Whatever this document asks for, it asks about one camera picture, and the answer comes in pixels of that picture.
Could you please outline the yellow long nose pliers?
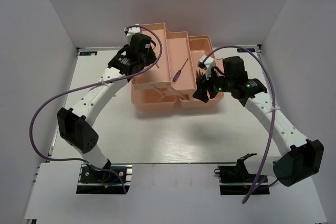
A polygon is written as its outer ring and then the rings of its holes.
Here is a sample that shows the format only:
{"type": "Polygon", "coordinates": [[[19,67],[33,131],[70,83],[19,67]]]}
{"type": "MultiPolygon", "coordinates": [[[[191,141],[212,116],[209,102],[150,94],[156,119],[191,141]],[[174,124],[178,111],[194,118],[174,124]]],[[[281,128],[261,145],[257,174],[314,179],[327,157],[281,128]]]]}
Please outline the yellow long nose pliers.
{"type": "Polygon", "coordinates": [[[198,70],[198,71],[196,72],[196,77],[197,77],[197,78],[201,78],[203,75],[204,75],[204,73],[201,72],[200,70],[198,70]]]}

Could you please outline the pink plastic toolbox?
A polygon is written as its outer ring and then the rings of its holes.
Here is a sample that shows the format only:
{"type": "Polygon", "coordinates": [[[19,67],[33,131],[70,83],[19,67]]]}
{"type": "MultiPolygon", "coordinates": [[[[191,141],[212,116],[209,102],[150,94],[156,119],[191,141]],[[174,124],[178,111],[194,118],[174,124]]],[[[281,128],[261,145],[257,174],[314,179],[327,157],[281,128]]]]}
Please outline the pink plastic toolbox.
{"type": "Polygon", "coordinates": [[[171,110],[177,104],[183,109],[216,107],[224,94],[204,103],[192,97],[196,91],[196,72],[201,56],[213,50],[209,36],[189,36],[185,31],[169,32],[165,23],[145,24],[141,30],[156,43],[153,48],[160,57],[157,67],[136,76],[131,81],[131,101],[139,112],[171,110]],[[172,79],[188,58],[178,80],[172,79]]]}

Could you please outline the blue red handled screwdriver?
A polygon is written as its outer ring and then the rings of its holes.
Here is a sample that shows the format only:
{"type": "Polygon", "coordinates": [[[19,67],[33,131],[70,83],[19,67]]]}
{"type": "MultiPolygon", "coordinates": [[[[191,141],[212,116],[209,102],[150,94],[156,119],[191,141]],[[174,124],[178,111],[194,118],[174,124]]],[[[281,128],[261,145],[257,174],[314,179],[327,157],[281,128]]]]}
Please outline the blue red handled screwdriver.
{"type": "Polygon", "coordinates": [[[174,75],[173,79],[172,79],[172,82],[175,83],[179,76],[181,75],[181,72],[184,68],[184,66],[186,65],[186,63],[188,62],[188,58],[184,61],[183,65],[180,67],[180,69],[176,72],[176,74],[174,75]]]}

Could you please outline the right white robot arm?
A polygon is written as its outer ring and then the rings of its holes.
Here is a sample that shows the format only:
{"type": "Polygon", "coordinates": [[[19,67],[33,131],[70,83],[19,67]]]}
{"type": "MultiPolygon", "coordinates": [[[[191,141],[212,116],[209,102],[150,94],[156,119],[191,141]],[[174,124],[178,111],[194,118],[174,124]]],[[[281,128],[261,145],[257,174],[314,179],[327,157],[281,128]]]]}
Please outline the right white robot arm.
{"type": "Polygon", "coordinates": [[[261,123],[276,144],[279,156],[248,154],[237,161],[237,175],[247,182],[257,173],[291,186],[318,173],[324,152],[319,140],[311,141],[273,105],[270,91],[258,79],[250,79],[239,56],[223,59],[221,71],[212,57],[202,56],[196,73],[193,98],[207,103],[220,92],[238,100],[261,123]]]}

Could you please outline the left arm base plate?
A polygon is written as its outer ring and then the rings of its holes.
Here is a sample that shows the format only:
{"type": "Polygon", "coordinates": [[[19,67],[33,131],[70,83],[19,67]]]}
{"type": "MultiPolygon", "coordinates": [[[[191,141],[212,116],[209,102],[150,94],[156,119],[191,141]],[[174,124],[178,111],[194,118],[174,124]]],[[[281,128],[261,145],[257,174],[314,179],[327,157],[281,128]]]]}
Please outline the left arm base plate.
{"type": "Polygon", "coordinates": [[[132,165],[112,165],[111,170],[118,174],[116,175],[82,165],[76,194],[124,195],[131,185],[132,168],[132,165]]]}

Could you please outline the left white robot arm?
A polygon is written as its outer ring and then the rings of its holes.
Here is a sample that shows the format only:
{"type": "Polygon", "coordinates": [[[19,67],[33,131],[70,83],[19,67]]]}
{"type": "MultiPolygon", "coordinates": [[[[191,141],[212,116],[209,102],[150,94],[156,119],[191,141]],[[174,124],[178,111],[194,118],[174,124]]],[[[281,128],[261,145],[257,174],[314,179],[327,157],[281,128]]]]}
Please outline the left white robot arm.
{"type": "Polygon", "coordinates": [[[152,45],[155,42],[150,36],[142,33],[132,35],[129,43],[109,61],[100,85],[90,89],[69,109],[61,108],[57,113],[61,138],[94,166],[93,176],[98,181],[110,178],[111,163],[98,146],[99,136],[93,125],[107,103],[132,79],[131,75],[156,61],[152,45]]]}

